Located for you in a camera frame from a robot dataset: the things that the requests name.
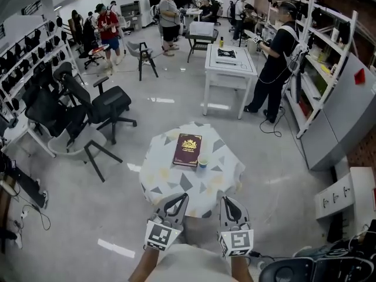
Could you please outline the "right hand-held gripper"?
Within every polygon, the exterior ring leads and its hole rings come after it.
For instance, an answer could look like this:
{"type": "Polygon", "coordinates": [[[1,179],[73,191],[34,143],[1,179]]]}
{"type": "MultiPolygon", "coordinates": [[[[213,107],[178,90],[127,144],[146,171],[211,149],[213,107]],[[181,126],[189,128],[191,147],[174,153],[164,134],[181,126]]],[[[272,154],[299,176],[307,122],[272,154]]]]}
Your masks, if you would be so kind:
{"type": "Polygon", "coordinates": [[[254,230],[250,228],[248,210],[229,196],[220,199],[220,226],[232,227],[218,232],[223,257],[244,257],[253,249],[254,230]]]}

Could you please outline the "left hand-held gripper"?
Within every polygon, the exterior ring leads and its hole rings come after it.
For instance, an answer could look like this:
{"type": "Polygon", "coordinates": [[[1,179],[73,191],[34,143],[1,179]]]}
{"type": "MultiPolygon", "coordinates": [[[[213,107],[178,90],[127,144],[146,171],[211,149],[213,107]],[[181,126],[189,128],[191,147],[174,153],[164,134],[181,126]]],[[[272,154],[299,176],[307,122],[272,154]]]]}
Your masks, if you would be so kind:
{"type": "Polygon", "coordinates": [[[183,232],[182,222],[188,204],[189,195],[186,193],[162,198],[155,205],[155,213],[147,221],[145,247],[166,251],[183,232]],[[172,223],[165,218],[167,216],[172,217],[172,223]]]}

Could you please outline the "person's left forearm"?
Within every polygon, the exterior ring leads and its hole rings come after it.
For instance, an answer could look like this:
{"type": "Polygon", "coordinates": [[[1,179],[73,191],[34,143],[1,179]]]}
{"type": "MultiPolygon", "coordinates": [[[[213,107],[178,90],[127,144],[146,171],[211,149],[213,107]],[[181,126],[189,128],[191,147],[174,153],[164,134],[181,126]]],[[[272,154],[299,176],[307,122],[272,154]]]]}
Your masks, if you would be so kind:
{"type": "Polygon", "coordinates": [[[146,247],[139,264],[129,277],[128,282],[145,282],[157,266],[159,253],[159,250],[146,247]]]}

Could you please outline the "person's white shirt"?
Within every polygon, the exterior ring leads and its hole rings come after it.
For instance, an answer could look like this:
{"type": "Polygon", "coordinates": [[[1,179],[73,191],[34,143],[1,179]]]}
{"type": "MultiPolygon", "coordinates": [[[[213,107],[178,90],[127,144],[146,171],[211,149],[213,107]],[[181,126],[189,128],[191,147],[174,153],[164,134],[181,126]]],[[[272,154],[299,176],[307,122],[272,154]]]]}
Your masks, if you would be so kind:
{"type": "Polygon", "coordinates": [[[230,265],[220,255],[188,244],[174,244],[146,282],[237,282],[230,265]]]}

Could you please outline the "maroon hardcover book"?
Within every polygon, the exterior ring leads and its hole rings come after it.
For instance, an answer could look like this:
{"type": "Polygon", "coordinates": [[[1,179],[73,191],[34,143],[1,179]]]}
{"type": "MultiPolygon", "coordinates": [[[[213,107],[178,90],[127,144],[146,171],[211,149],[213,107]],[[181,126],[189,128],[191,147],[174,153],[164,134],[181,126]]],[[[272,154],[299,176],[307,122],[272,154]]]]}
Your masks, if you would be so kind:
{"type": "Polygon", "coordinates": [[[187,167],[197,167],[201,143],[201,135],[181,133],[177,139],[173,164],[187,167]]]}

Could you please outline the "black bulky equipment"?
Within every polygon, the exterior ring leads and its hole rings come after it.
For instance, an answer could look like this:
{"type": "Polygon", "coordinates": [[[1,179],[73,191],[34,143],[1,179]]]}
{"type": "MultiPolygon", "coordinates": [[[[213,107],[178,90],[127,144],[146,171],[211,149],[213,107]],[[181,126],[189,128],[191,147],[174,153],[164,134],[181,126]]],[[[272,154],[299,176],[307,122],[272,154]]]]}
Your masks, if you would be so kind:
{"type": "Polygon", "coordinates": [[[274,261],[259,282],[376,282],[376,249],[359,244],[274,261]]]}

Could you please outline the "black office chair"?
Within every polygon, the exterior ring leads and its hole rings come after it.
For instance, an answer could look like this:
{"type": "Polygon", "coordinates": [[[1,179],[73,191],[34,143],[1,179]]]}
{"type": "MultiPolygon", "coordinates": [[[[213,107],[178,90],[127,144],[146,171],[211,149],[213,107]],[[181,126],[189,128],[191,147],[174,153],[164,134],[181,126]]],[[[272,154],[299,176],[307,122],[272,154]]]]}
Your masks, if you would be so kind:
{"type": "Polygon", "coordinates": [[[85,24],[83,27],[82,34],[82,47],[78,49],[79,59],[87,59],[87,61],[84,62],[85,70],[87,70],[89,64],[91,63],[94,63],[98,66],[98,60],[103,59],[103,57],[99,54],[95,54],[94,52],[92,52],[93,49],[96,49],[98,47],[99,45],[96,41],[94,28],[90,23],[85,24]]]}
{"type": "Polygon", "coordinates": [[[84,106],[90,124],[97,124],[97,130],[110,125],[112,128],[111,143],[116,144],[116,124],[117,122],[131,123],[137,126],[137,121],[122,117],[123,112],[129,111],[132,103],[128,94],[119,86],[114,86],[106,91],[103,90],[103,83],[109,78],[99,79],[94,87],[99,89],[99,95],[91,99],[90,94],[85,90],[73,76],[68,73],[62,75],[62,84],[78,102],[84,106]]]}
{"type": "Polygon", "coordinates": [[[52,65],[42,62],[34,69],[22,99],[28,119],[45,127],[52,137],[66,131],[71,144],[86,126],[86,111],[82,105],[64,105],[60,100],[63,93],[53,78],[52,65]]]}

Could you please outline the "grey tall cabinet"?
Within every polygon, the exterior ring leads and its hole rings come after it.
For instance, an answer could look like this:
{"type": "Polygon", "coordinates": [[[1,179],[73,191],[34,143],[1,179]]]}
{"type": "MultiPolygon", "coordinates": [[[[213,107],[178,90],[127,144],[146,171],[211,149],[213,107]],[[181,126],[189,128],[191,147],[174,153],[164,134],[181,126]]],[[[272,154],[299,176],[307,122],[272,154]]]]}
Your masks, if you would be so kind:
{"type": "Polygon", "coordinates": [[[354,54],[348,55],[337,85],[301,137],[308,168],[327,170],[343,159],[376,124],[376,75],[354,54]],[[354,74],[365,71],[365,83],[354,74]]]}

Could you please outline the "white square table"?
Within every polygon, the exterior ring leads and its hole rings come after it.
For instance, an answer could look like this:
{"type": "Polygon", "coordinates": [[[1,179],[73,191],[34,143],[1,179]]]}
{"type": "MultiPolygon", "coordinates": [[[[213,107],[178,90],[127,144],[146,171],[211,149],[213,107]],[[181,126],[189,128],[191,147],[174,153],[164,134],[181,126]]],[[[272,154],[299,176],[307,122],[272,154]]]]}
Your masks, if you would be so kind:
{"type": "Polygon", "coordinates": [[[230,88],[234,90],[244,90],[244,96],[241,100],[238,119],[243,115],[243,109],[246,105],[250,88],[253,82],[257,80],[257,70],[246,48],[225,46],[223,49],[235,50],[238,65],[229,65],[225,63],[216,63],[217,49],[216,44],[209,44],[206,51],[205,73],[206,80],[204,84],[203,115],[207,115],[209,107],[210,88],[217,86],[221,88],[230,88]]]}

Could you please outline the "white portable gas stove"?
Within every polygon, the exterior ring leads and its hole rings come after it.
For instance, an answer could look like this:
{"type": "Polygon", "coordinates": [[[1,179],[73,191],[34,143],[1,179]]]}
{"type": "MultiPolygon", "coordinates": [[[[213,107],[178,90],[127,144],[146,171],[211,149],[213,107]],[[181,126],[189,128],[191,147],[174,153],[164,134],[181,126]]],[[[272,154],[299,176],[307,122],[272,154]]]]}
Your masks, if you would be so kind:
{"type": "Polygon", "coordinates": [[[229,65],[238,65],[239,60],[237,59],[236,51],[231,49],[217,49],[216,63],[225,63],[229,65]]]}

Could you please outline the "dark side table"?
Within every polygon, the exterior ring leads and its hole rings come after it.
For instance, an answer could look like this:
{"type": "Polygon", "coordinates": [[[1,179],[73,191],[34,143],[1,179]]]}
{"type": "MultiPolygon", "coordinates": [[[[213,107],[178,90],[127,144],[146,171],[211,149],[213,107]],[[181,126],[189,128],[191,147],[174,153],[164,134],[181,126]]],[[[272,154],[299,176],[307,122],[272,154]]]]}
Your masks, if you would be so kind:
{"type": "Polygon", "coordinates": [[[207,47],[209,44],[213,44],[218,37],[218,30],[213,30],[212,36],[204,36],[204,35],[191,35],[190,32],[185,34],[185,38],[189,41],[190,51],[187,57],[187,63],[189,63],[191,55],[194,51],[207,51],[207,47]]]}

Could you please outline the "white cardboard box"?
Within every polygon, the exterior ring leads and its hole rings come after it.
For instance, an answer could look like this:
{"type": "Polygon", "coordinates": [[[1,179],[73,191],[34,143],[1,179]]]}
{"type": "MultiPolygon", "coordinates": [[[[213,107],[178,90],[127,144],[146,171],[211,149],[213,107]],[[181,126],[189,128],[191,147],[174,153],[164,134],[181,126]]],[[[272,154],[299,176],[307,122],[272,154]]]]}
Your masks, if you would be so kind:
{"type": "Polygon", "coordinates": [[[214,23],[193,21],[189,25],[189,33],[194,36],[213,36],[214,23]]]}

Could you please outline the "grey shelf unit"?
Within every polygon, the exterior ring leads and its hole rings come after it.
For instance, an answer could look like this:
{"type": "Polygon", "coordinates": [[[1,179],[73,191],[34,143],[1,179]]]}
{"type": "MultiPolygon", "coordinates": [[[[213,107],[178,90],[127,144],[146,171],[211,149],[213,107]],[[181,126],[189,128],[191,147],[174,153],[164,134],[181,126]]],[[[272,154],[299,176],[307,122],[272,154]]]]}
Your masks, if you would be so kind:
{"type": "Polygon", "coordinates": [[[142,12],[139,1],[120,6],[121,14],[126,21],[130,21],[130,27],[135,31],[142,28],[142,12]]]}

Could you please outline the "white shelving unit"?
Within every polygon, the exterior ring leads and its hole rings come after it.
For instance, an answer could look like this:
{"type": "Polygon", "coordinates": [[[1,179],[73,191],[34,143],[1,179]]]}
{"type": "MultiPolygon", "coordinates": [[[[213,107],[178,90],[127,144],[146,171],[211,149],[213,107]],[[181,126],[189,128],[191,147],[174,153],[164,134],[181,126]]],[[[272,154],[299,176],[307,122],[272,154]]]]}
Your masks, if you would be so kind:
{"type": "Polygon", "coordinates": [[[284,1],[297,7],[301,62],[288,85],[286,98],[298,123],[297,138],[301,138],[338,82],[353,44],[358,14],[354,11],[351,16],[345,16],[320,5],[317,0],[268,0],[267,26],[275,31],[282,25],[276,13],[284,1]],[[316,75],[327,82],[323,95],[314,84],[316,75]]]}

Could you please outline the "black stair railing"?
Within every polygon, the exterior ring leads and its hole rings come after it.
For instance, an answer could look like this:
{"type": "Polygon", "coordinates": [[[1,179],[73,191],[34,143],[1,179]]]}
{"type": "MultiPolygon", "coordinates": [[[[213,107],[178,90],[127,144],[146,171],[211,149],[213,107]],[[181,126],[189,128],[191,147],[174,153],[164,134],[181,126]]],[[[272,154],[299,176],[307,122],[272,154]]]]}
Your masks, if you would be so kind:
{"type": "Polygon", "coordinates": [[[21,9],[21,15],[33,15],[41,8],[41,1],[38,0],[24,8],[21,9]]]}

